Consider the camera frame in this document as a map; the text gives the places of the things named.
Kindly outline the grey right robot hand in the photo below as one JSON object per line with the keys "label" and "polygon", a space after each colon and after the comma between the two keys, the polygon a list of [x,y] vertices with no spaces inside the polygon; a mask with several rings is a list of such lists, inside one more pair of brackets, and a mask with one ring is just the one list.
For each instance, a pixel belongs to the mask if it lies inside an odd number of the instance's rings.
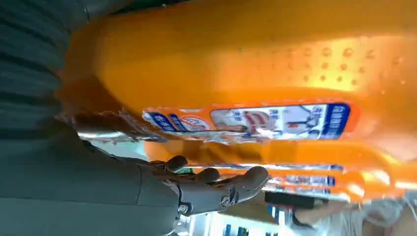
{"label": "grey right robot hand", "polygon": [[249,200],[269,178],[256,166],[217,183],[126,163],[76,136],[0,141],[3,236],[166,236],[186,215]]}

